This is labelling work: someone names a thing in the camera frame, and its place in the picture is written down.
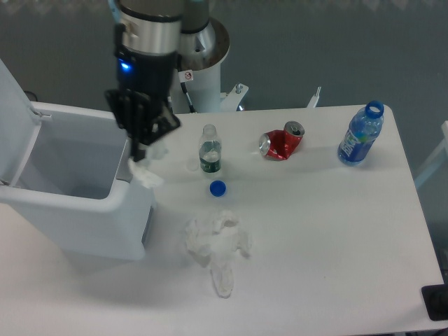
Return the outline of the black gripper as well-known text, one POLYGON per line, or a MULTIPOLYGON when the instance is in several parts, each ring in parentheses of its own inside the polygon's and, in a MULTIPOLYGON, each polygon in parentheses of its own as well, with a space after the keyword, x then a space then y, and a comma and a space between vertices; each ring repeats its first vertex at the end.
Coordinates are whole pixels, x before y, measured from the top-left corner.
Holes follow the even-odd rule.
POLYGON ((119 128, 132 140, 131 157, 140 161, 153 144, 181 126, 168 107, 177 53, 143 54, 127 48, 115 50, 118 86, 105 97, 119 128))

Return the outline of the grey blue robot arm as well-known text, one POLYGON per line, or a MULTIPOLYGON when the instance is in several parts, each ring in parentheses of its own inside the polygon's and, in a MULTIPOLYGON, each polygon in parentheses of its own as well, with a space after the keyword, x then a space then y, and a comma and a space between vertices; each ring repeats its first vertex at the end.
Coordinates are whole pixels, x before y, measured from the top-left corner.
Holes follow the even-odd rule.
POLYGON ((143 160, 147 147, 180 127, 168 96, 178 66, 181 37, 209 25, 208 1, 110 1, 117 87, 104 95, 130 141, 129 156, 143 160))

